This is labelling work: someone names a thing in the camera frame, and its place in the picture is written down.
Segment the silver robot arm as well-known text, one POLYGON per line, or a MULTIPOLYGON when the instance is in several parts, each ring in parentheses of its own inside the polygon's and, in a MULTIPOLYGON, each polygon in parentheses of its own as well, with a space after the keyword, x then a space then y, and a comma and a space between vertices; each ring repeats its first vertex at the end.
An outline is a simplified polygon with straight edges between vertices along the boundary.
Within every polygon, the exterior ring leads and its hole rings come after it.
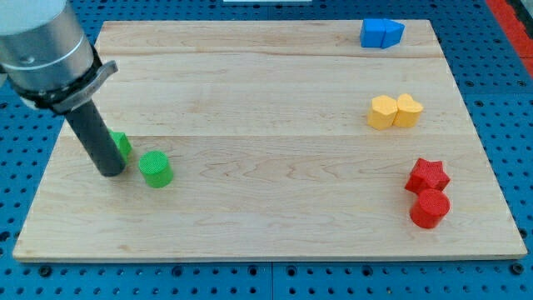
POLYGON ((1 1, 1 72, 29 107, 66 118, 103 176, 124 170, 125 158, 92 101, 117 65, 102 62, 69 1, 1 1))

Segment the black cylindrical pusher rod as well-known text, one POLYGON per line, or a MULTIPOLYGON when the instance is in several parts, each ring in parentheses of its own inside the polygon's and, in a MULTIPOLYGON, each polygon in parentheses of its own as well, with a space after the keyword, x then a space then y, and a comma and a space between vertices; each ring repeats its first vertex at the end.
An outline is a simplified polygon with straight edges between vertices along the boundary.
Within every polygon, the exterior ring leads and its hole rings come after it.
POLYGON ((66 120, 101 175, 122 173, 125 160, 92 100, 67 113, 66 120))

